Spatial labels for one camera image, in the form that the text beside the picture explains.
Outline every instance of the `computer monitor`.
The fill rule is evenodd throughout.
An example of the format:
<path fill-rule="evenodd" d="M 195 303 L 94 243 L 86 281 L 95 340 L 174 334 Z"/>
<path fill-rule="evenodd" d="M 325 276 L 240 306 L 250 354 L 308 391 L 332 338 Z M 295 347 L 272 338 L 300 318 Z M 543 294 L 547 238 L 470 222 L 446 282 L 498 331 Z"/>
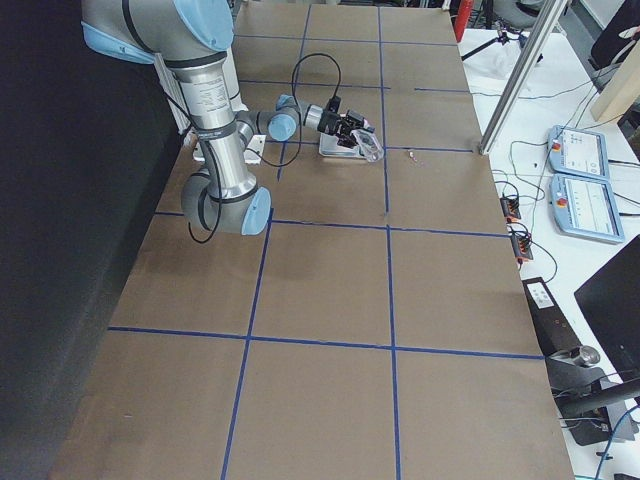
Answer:
<path fill-rule="evenodd" d="M 620 377 L 640 372 L 640 235 L 576 292 L 578 306 Z"/>

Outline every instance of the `blue cable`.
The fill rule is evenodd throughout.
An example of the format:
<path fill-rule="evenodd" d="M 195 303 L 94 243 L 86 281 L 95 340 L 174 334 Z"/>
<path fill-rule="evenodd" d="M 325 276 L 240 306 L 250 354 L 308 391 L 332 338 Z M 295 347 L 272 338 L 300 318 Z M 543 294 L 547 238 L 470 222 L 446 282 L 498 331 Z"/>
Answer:
<path fill-rule="evenodd" d="M 607 442 L 607 447 L 604 449 L 604 452 L 602 452 L 602 457 L 600 457 L 600 463 L 598 463 L 598 470 L 596 470 L 596 476 L 595 476 L 596 479 L 600 477 L 600 470 L 602 470 L 604 461 L 607 459 L 607 454 L 609 453 L 609 448 L 611 448 L 611 444 L 613 443 L 613 438 L 616 436 L 616 432 L 618 431 L 618 428 L 620 427 L 620 425 L 622 425 L 622 420 L 624 420 L 627 416 L 631 414 L 631 412 L 637 410 L 638 408 L 640 408 L 640 405 L 631 407 L 629 410 L 624 412 L 624 414 L 620 417 L 620 419 L 616 423 L 616 426 L 613 427 L 613 431 L 611 432 L 611 436 L 609 437 L 609 441 Z"/>

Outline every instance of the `white table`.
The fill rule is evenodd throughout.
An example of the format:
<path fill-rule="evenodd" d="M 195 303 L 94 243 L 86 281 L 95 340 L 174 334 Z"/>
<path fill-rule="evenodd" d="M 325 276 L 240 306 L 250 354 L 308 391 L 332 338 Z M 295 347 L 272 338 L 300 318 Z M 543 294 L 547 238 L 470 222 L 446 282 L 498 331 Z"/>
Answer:
<path fill-rule="evenodd" d="M 495 31 L 467 30 L 459 45 L 460 53 L 465 54 L 496 36 Z M 501 93 L 518 53 L 517 42 L 511 42 L 506 46 L 495 44 L 466 60 L 465 73 L 471 92 Z M 520 94 L 521 97 L 553 95 L 589 80 L 587 73 L 563 35 L 552 34 L 543 50 L 543 55 L 544 60 L 534 68 L 525 89 Z M 534 187 L 526 185 L 512 175 L 514 167 L 509 161 L 511 143 L 515 140 L 542 143 L 546 141 L 548 131 L 553 125 L 569 123 L 570 127 L 575 127 L 586 103 L 591 104 L 597 98 L 597 94 L 594 96 L 594 93 L 595 89 L 591 88 L 591 83 L 588 83 L 575 91 L 552 99 L 518 100 L 509 117 L 508 124 L 501 132 L 498 142 L 490 153 L 492 168 L 508 173 L 508 181 L 518 187 L 521 195 L 535 195 Z M 498 99 L 498 96 L 474 95 L 476 114 L 483 132 Z M 587 108 L 578 127 L 585 128 L 598 123 Z M 610 159 L 638 163 L 628 142 L 617 127 L 616 120 L 591 128 L 591 130 L 606 135 Z M 545 147 L 517 144 L 514 147 L 513 155 L 518 174 L 534 184 L 538 184 L 540 181 L 540 187 L 545 192 L 548 190 L 548 183 L 552 175 L 548 167 L 543 170 L 546 153 Z M 610 167 L 611 184 L 614 191 L 640 200 L 640 168 L 617 165 L 610 165 Z M 505 180 L 505 176 L 499 172 L 494 171 L 494 177 L 496 180 Z M 503 185 L 497 185 L 497 188 L 498 192 L 502 192 Z M 626 241 L 623 244 L 609 245 L 562 234 L 555 224 L 547 199 L 538 202 L 535 212 L 530 202 L 521 201 L 525 205 L 521 206 L 522 223 L 529 228 L 534 225 L 534 241 L 549 250 L 558 262 L 558 272 L 555 279 L 549 283 L 549 289 L 582 343 L 592 345 L 602 353 L 600 345 L 578 308 L 573 293 L 629 240 L 640 234 L 640 218 L 623 217 L 622 223 Z M 640 212 L 640 208 L 624 200 L 617 198 L 616 202 L 619 211 Z M 520 272 L 521 277 L 527 279 L 541 276 L 548 279 L 553 273 L 553 262 L 535 246 L 533 247 L 533 255 L 534 261 L 523 265 Z M 607 358 L 603 358 L 599 366 L 605 373 L 615 371 Z M 615 376 L 611 378 L 614 379 L 613 381 L 619 380 Z M 634 403 L 628 402 L 627 405 L 631 407 Z M 640 415 L 635 412 L 634 418 L 638 419 Z M 605 444 L 580 447 L 574 442 L 568 431 L 565 431 L 565 439 L 575 474 L 593 477 L 599 461 L 595 452 L 602 451 Z M 605 462 L 600 478 L 613 479 L 613 473 L 619 472 L 640 476 L 640 435 L 636 435 L 635 442 L 614 443 L 610 453 L 614 459 Z"/>

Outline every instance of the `black wall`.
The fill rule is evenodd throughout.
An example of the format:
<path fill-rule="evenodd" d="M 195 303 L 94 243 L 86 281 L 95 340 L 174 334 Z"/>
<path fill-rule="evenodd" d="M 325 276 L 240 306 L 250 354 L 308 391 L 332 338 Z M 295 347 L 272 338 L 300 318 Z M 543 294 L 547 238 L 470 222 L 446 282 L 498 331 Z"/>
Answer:
<path fill-rule="evenodd" d="M 152 66 L 90 51 L 79 1 L 0 12 L 0 479 L 38 480 L 179 149 Z"/>

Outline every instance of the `red cylinder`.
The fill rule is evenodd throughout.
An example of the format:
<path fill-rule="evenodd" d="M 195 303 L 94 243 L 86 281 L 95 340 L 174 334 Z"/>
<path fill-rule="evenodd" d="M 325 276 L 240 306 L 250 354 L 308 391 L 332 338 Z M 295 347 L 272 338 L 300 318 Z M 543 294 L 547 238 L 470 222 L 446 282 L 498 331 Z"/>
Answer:
<path fill-rule="evenodd" d="M 460 43 L 462 35 L 464 35 L 464 29 L 469 22 L 471 16 L 471 10 L 473 10 L 473 0 L 462 0 L 458 7 L 458 16 L 456 17 L 456 23 L 453 26 L 453 31 L 456 34 L 456 42 Z"/>

